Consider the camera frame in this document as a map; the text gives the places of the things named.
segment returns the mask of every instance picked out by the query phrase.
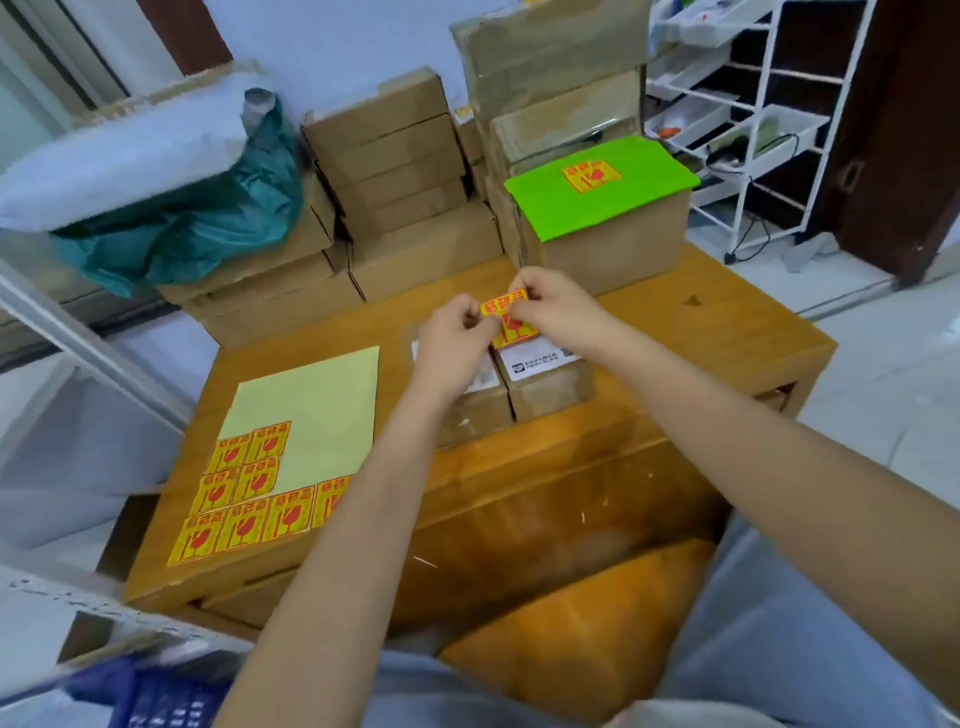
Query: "clear packing tape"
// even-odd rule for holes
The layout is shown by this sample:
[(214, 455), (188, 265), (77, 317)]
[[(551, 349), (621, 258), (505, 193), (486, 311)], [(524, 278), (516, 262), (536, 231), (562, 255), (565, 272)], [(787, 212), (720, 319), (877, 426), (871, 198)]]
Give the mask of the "clear packing tape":
[(647, 62), (650, 0), (542, 0), (450, 27), (474, 113), (492, 120)]
[(548, 161), (639, 131), (640, 76), (635, 69), (491, 122), (503, 177), (521, 175)]

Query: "right hand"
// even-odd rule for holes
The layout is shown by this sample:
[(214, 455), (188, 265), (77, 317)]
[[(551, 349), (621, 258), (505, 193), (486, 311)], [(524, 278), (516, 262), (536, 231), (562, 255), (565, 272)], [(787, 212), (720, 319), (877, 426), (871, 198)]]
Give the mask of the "right hand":
[(611, 329), (619, 324), (583, 288), (559, 271), (522, 268), (510, 291), (525, 288), (530, 300), (518, 299), (509, 309), (511, 317), (538, 328), (554, 344), (586, 359), (601, 357)]

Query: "white rack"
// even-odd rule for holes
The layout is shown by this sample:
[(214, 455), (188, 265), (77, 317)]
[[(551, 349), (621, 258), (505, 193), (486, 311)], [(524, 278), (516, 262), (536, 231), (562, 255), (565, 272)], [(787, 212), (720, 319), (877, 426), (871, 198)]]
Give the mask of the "white rack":
[[(709, 143), (696, 149), (689, 148), (686, 146), (686, 143), (694, 140), (691, 138), (692, 134), (690, 133), (681, 132), (672, 138), (664, 140), (664, 143), (675, 153), (686, 152), (704, 162), (705, 168), (699, 173), (701, 179), (705, 180), (711, 176), (720, 178), (720, 182), (714, 186), (695, 190), (691, 198), (690, 207), (698, 214), (707, 218), (711, 223), (719, 226), (730, 234), (726, 249), (727, 255), (725, 256), (725, 261), (728, 263), (733, 263), (737, 260), (735, 252), (738, 249), (748, 249), (756, 245), (765, 244), (769, 240), (797, 235), (805, 232), (810, 222), (813, 204), (823, 183), (829, 154), (833, 148), (837, 128), (840, 125), (843, 109), (847, 103), (847, 96), (850, 93), (853, 74), (856, 71), (857, 62), (860, 59), (860, 53), (863, 51), (867, 30), (870, 28), (870, 21), (876, 6), (876, 0), (852, 0), (854, 2), (862, 2), (864, 7), (863, 13), (860, 16), (856, 37), (853, 41), (850, 58), (847, 61), (847, 69), (842, 77), (823, 76), (786, 68), (774, 68), (774, 49), (777, 45), (777, 34), (780, 29), (784, 3), (813, 3), (822, 1), (823, 0), (739, 0), (732, 7), (722, 10), (720, 14), (716, 14), (713, 18), (704, 20), (704, 8), (709, 8), (709, 6), (714, 5), (714, 3), (713, 0), (698, 0), (698, 2), (683, 9), (672, 18), (659, 23), (660, 28), (663, 30), (663, 36), (667, 39), (680, 42), (682, 44), (680, 48), (684, 48), (683, 51), (678, 52), (674, 49), (670, 51), (670, 53), (674, 54), (675, 57), (688, 57), (691, 56), (690, 50), (688, 49), (699, 48), (704, 57), (710, 59), (708, 67), (713, 66), (717, 54), (723, 53), (723, 51), (719, 49), (730, 43), (734, 36), (740, 33), (766, 33), (767, 35), (762, 65), (731, 62), (729, 61), (729, 57), (727, 57), (728, 59), (724, 63), (724, 65), (732, 68), (754, 71), (759, 74), (755, 104), (745, 104), (741, 101), (734, 100), (729, 94), (717, 93), (705, 89), (693, 90), (690, 86), (696, 85), (696, 83), (699, 83), (699, 81), (705, 78), (704, 76), (700, 76), (699, 79), (696, 79), (699, 74), (695, 73), (685, 74), (678, 72), (675, 74), (676, 81), (682, 81), (684, 78), (696, 79), (695, 81), (691, 81), (689, 86), (678, 85), (676, 81), (674, 83), (659, 83), (656, 84), (655, 87), (656, 93), (652, 94), (661, 99), (668, 97), (671, 99), (679, 98), (683, 95), (684, 98), (678, 102), (678, 104), (684, 103), (686, 99), (701, 99), (706, 102), (712, 102), (714, 106), (707, 105), (705, 107), (708, 113), (712, 114), (709, 123), (697, 119), (691, 124), (691, 126), (696, 126), (698, 130), (706, 128), (704, 134), (722, 125), (722, 121), (716, 121), (717, 119), (723, 118), (722, 115), (716, 113), (716, 105), (723, 105), (730, 109), (741, 109), (751, 114), (750, 117), (736, 125), (736, 128), (740, 130), (744, 130), (748, 126), (750, 127), (750, 137), (745, 161), (739, 166), (717, 164), (714, 165), (713, 169), (708, 170), (706, 168), (706, 161)], [(769, 23), (758, 22), (768, 13), (771, 15)], [(777, 107), (776, 105), (768, 104), (767, 89), (771, 76), (785, 76), (814, 83), (840, 86), (832, 115), (829, 117), (820, 116), (818, 114), (801, 111), (800, 109)], [(650, 123), (647, 125), (648, 135), (654, 138), (657, 137), (655, 129), (657, 128), (658, 118), (664, 116), (667, 112), (669, 112), (669, 109), (650, 120)], [(779, 130), (779, 133), (780, 135), (789, 134), (789, 137), (768, 151), (761, 146), (759, 149), (761, 154), (757, 156), (757, 133), (759, 131), (760, 121), (771, 113), (783, 114), (783, 119), (781, 119), (781, 121), (784, 122), (783, 129)], [(815, 142), (816, 135), (827, 123), (829, 123), (829, 126), (826, 141), (823, 147), (818, 147)], [(711, 141), (727, 133), (730, 132), (718, 134), (713, 137)], [(820, 155), (820, 163), (817, 166), (813, 184), (810, 187), (809, 194), (805, 201), (794, 200), (786, 195), (780, 194), (764, 185), (759, 179), (762, 175), (786, 163), (803, 151), (810, 151)], [(746, 236), (742, 235), (745, 227), (744, 203), (746, 201), (747, 189), (751, 184), (781, 202), (800, 210), (804, 214), (801, 223), (793, 228), (773, 232), (769, 236), (766, 234), (754, 235), (751, 236), (750, 239), (745, 239)], [(736, 196), (736, 212), (731, 223), (725, 222), (716, 214), (706, 209), (707, 205), (724, 199), (731, 199), (734, 195)]]

